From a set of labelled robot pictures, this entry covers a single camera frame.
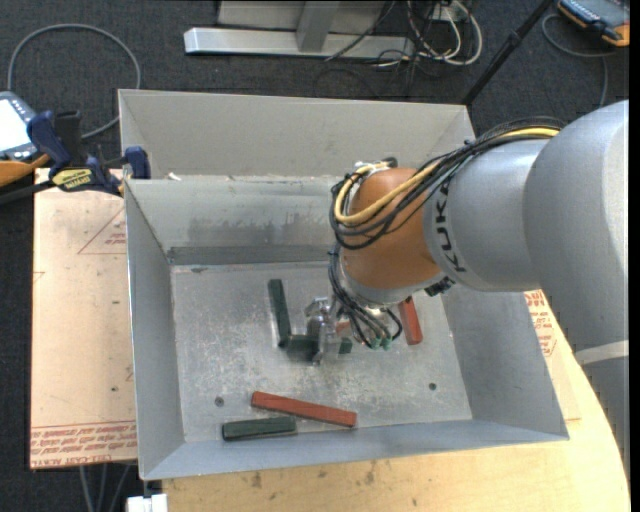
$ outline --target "gray floor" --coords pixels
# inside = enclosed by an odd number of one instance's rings
[[[30,32],[57,23],[86,23],[127,43],[141,63],[145,89],[459,103],[510,31],[538,3],[475,1],[475,14],[484,32],[481,59],[459,69],[426,64],[407,89],[403,73],[380,72],[348,60],[188,57],[182,34],[194,26],[211,25],[211,1],[2,0],[0,76],[6,76],[13,48]],[[565,22],[552,20],[549,28],[566,45],[593,47]],[[401,9],[380,27],[380,33],[405,32]],[[629,97],[628,59],[628,49],[607,57],[605,104]],[[602,59],[579,59],[559,52],[544,39],[538,23],[473,104],[476,132],[534,114],[572,121],[598,106],[604,76]],[[44,34],[24,48],[16,62],[13,90],[37,111],[81,110],[85,128],[91,129],[115,115],[116,90],[132,87],[134,82],[132,65],[112,42],[93,33],[65,31]],[[95,151],[96,144],[107,158],[116,156],[117,129],[93,139],[89,150]],[[22,180],[6,191],[26,184]],[[0,510],[83,510],[77,469],[32,472],[27,466],[32,208],[29,199],[0,208]],[[95,494],[100,471],[100,467],[89,468],[89,486]],[[122,466],[109,468],[107,503],[122,472]],[[141,490],[135,471],[129,471],[124,492]]]

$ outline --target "metal stand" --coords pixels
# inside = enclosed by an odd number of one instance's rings
[[[366,30],[354,33],[330,33],[334,28],[335,22],[339,21],[337,17],[342,16],[345,9],[341,4],[346,2],[323,2],[312,1],[304,2],[302,12],[295,24],[295,30],[260,30],[256,29],[235,29],[235,28],[192,28],[184,34],[185,50],[187,54],[251,54],[251,55],[286,55],[300,57],[329,57],[339,52],[343,48],[351,44],[359,34]],[[375,16],[380,14],[380,9],[384,2],[378,2],[379,7],[376,8],[353,8],[348,14],[353,18],[359,16],[360,20],[356,20],[356,25],[364,24],[370,26],[375,22]],[[292,7],[284,6],[280,10]],[[269,16],[264,21],[265,26],[269,28],[278,28],[282,26],[290,27],[291,20],[284,19],[291,16],[291,12],[284,15],[280,24],[269,22]],[[367,22],[362,18],[371,18],[373,21]],[[250,23],[254,25],[255,16],[247,12]],[[381,53],[388,52],[394,55],[390,50],[398,50],[411,52],[411,48],[407,48],[407,40],[404,37],[393,36],[366,36],[354,48],[345,52],[345,57],[360,59],[375,59]]]

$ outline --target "red bar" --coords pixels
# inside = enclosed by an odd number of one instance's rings
[[[251,397],[251,405],[268,411],[284,412],[300,418],[322,421],[343,427],[354,427],[358,415],[355,412],[327,407],[326,405],[303,402],[286,396],[272,395],[255,391]]]
[[[418,313],[413,303],[413,298],[403,300],[398,304],[398,312],[400,313],[400,321],[404,330],[404,337],[407,339],[407,345],[417,345],[422,342],[422,329],[418,321]]]

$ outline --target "yellow cable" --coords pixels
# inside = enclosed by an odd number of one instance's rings
[[[511,132],[507,132],[503,135],[499,135],[497,137],[495,137],[496,139],[503,139],[505,137],[514,137],[514,136],[519,136],[519,135],[534,135],[534,136],[544,136],[544,137],[553,137],[554,135],[556,135],[559,132],[559,130],[555,130],[552,128],[522,128],[519,130],[514,130]],[[378,199],[375,203],[369,205],[367,208],[365,208],[362,211],[359,211],[358,213],[354,213],[351,215],[343,215],[342,214],[342,204],[344,201],[345,196],[347,195],[347,193],[349,192],[349,190],[351,190],[351,187],[355,184],[355,181],[357,180],[353,180],[350,179],[349,181],[347,181],[347,183],[345,183],[342,188],[339,190],[338,195],[336,197],[336,203],[334,206],[334,216],[336,218],[336,220],[338,222],[340,222],[341,224],[345,224],[345,225],[353,225],[353,224],[360,224],[362,222],[366,222],[367,220],[369,220],[371,217],[373,217],[373,215],[378,212],[381,208],[384,208],[387,204],[389,204],[393,199],[395,199],[399,194],[402,194],[404,191],[406,191],[407,189],[411,188],[413,185],[416,185],[423,179],[425,178],[428,174],[430,174],[435,167],[440,163],[440,161],[442,160],[443,157],[440,157],[438,160],[436,160],[435,162],[433,162],[431,165],[429,165],[428,167],[425,167],[422,171],[420,171],[418,174],[416,174],[415,176],[411,177],[410,179],[408,179],[407,181],[405,181],[404,183],[402,183],[401,185],[398,185],[396,188],[394,188],[392,191],[388,192],[386,195],[384,195],[383,197],[381,197],[380,199]],[[371,166],[371,164],[369,165],[365,165],[363,167],[360,167],[359,169],[357,169],[355,171],[354,174],[357,174],[357,179],[360,179],[363,177],[363,175],[371,170],[375,168],[375,166]]]

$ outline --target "wooden table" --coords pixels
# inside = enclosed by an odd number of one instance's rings
[[[567,342],[559,339],[555,350],[580,411],[579,420],[567,421],[568,441],[165,480],[169,510],[630,510],[602,408]]]

